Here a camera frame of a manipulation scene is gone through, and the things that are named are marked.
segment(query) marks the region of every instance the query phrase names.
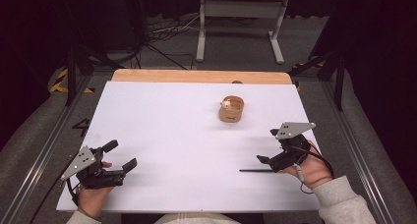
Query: cable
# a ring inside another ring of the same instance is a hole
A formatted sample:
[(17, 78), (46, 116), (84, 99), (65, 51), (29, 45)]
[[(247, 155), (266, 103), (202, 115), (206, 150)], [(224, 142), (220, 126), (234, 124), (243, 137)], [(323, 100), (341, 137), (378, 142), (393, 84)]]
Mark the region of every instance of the cable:
[(165, 54), (165, 55), (168, 55), (168, 56), (191, 56), (190, 70), (193, 70), (194, 54)]
[(68, 188), (68, 191), (70, 192), (70, 195), (72, 197), (73, 203), (76, 206), (79, 205), (79, 197), (78, 197), (78, 194), (76, 194), (78, 192), (74, 193), (74, 190), (77, 189), (79, 187), (79, 185), (80, 185), (80, 183), (78, 183), (76, 186), (74, 186), (72, 188), (72, 186), (71, 186), (71, 179), (67, 179), (67, 188)]
[(76, 154), (74, 154), (74, 156), (72, 157), (72, 159), (70, 159), (70, 161), (67, 163), (67, 165), (65, 165), (64, 169), (61, 171), (61, 173), (59, 174), (59, 176), (55, 179), (55, 181), (52, 183), (52, 186), (49, 188), (48, 192), (46, 193), (45, 197), (43, 198), (43, 200), (40, 202), (39, 206), (37, 207), (36, 211), (34, 212), (33, 216), (31, 217), (30, 220), (30, 224), (33, 223), (34, 218), (36, 218), (37, 213), (40, 211), (40, 208), (43, 206), (43, 203), (46, 201), (46, 198), (49, 196), (49, 194), (51, 193), (52, 189), (55, 187), (55, 184), (58, 182), (59, 179), (61, 179), (62, 174), (64, 174), (65, 170), (67, 170), (67, 168), (70, 166), (71, 162), (73, 162), (74, 158), (76, 158), (77, 154), (79, 152), (77, 151)]
[(181, 22), (178, 22), (177, 25), (173, 27), (169, 27), (172, 22), (170, 22), (167, 25), (167, 28), (163, 28), (160, 24), (152, 24), (150, 25), (150, 32), (151, 39), (153, 41), (155, 40), (169, 40), (172, 37), (176, 36), (179, 33), (184, 33), (190, 29), (198, 30), (197, 28), (194, 28), (194, 25), (196, 24), (196, 19), (199, 16), (196, 16), (195, 18), (191, 19), (190, 21), (187, 21), (186, 24), (181, 24)]
[(306, 191), (304, 191), (304, 190), (303, 190), (303, 187), (304, 187), (304, 183), (301, 183), (301, 185), (300, 185), (300, 191), (301, 191), (302, 193), (307, 194), (307, 195), (312, 195), (312, 194), (313, 194), (312, 192), (306, 192)]
[(156, 52), (156, 53), (158, 53), (158, 54), (161, 54), (163, 57), (165, 57), (165, 58), (167, 58), (168, 60), (170, 60), (170, 61), (172, 61), (172, 63), (174, 63), (174, 64), (176, 64), (176, 65), (178, 65), (180, 68), (182, 68), (183, 70), (188, 70), (187, 68), (185, 68), (184, 66), (182, 66), (181, 64), (179, 64), (179, 63), (177, 63), (175, 60), (173, 60), (173, 59), (171, 59), (171, 58), (169, 58), (166, 54), (164, 54), (164, 53), (162, 53), (159, 49), (157, 49), (156, 47), (154, 47), (153, 45), (151, 45), (151, 44), (146, 44), (146, 46), (147, 46), (147, 48), (149, 49), (149, 50), (151, 50), (151, 51), (154, 51), (154, 52)]
[[(170, 27), (170, 28), (159, 28), (159, 29), (157, 29), (157, 30), (153, 30), (153, 31), (151, 31), (150, 33), (158, 33), (158, 37), (156, 37), (155, 39), (156, 40), (168, 40), (168, 39), (170, 39), (170, 38), (172, 38), (172, 37), (174, 37), (176, 34), (178, 34), (178, 33), (183, 33), (183, 32), (185, 32), (185, 31), (187, 31), (188, 29), (190, 29), (190, 28), (193, 28), (193, 25), (194, 24), (192, 24), (192, 26), (191, 27), (189, 27), (189, 25), (192, 23), (192, 22), (194, 22), (197, 18), (198, 18), (199, 16), (196, 16), (195, 18), (193, 18), (192, 20), (190, 20), (190, 21), (188, 21), (188, 23), (186, 23), (185, 25), (181, 25), (181, 23), (178, 23), (178, 25), (176, 25), (176, 26), (174, 26), (174, 27)], [(111, 61), (113, 61), (113, 62), (116, 62), (116, 63), (123, 63), (123, 62), (126, 62), (126, 61), (128, 61), (128, 60), (131, 60), (132, 58), (136, 58), (137, 60), (138, 60), (138, 57), (137, 57), (137, 55), (138, 55), (138, 53), (140, 53), (140, 51), (141, 51), (141, 48), (139, 47), (139, 48), (134, 48), (134, 52), (132, 53), (132, 54), (130, 54), (130, 55), (128, 55), (128, 56), (126, 56), (126, 57), (122, 57), (122, 58), (120, 58), (120, 59), (114, 59), (114, 60), (111, 60)], [(96, 61), (96, 60), (92, 60), (92, 59), (89, 59), (93, 64), (95, 64), (96, 66), (105, 66), (105, 64), (103, 64), (103, 63), (101, 63), (100, 61)]]
[(290, 148), (294, 148), (294, 149), (296, 149), (296, 150), (303, 151), (303, 152), (305, 152), (306, 154), (309, 154), (309, 155), (312, 155), (312, 156), (315, 156), (315, 157), (319, 158), (320, 160), (322, 160), (322, 161), (325, 163), (326, 167), (327, 167), (327, 168), (328, 168), (328, 170), (330, 171), (331, 176), (332, 176), (332, 177), (334, 177), (333, 168), (331, 167), (330, 163), (329, 163), (329, 162), (328, 162), (325, 158), (323, 158), (321, 155), (318, 155), (318, 154), (313, 153), (313, 152), (311, 152), (311, 151), (307, 151), (306, 149), (303, 149), (303, 148), (300, 148), (300, 147), (296, 147), (296, 146), (289, 146), (289, 147), (290, 147)]
[(139, 52), (139, 59), (138, 59), (138, 56), (137, 56), (137, 55), (135, 55), (135, 58), (136, 58), (136, 65), (135, 65), (135, 69), (136, 69), (136, 66), (137, 66), (137, 65), (138, 65), (139, 69), (141, 69), (141, 68), (142, 68), (142, 66), (141, 66), (141, 62), (140, 62), (140, 60), (141, 60), (141, 51)]

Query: white tabletop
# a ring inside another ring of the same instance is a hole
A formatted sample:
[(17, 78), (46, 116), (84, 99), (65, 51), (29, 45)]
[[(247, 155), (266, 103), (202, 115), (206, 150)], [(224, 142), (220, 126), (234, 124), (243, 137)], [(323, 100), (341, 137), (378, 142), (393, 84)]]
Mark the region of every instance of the white tabletop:
[[(245, 100), (236, 124), (218, 119), (227, 95)], [(298, 179), (290, 175), (239, 172), (269, 168), (257, 155), (273, 157), (282, 151), (269, 130), (283, 122), (309, 122), (292, 84), (108, 82), (82, 146), (118, 140), (119, 146), (104, 154), (103, 161), (113, 163), (107, 170), (138, 160), (124, 185), (110, 194), (104, 211), (319, 209), (316, 196), (303, 194)], [(312, 130), (303, 135), (317, 144)], [(57, 209), (76, 209), (67, 189)]]

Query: sleeve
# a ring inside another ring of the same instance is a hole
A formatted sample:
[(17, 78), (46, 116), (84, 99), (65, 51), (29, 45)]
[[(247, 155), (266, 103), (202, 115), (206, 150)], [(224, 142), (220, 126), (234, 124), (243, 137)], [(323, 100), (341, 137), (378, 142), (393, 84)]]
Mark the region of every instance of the sleeve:
[(92, 219), (80, 211), (75, 211), (74, 214), (71, 216), (70, 220), (68, 220), (67, 224), (100, 224), (101, 222)]
[(346, 176), (313, 189), (319, 199), (319, 215), (327, 224), (376, 223), (366, 201), (355, 194)]

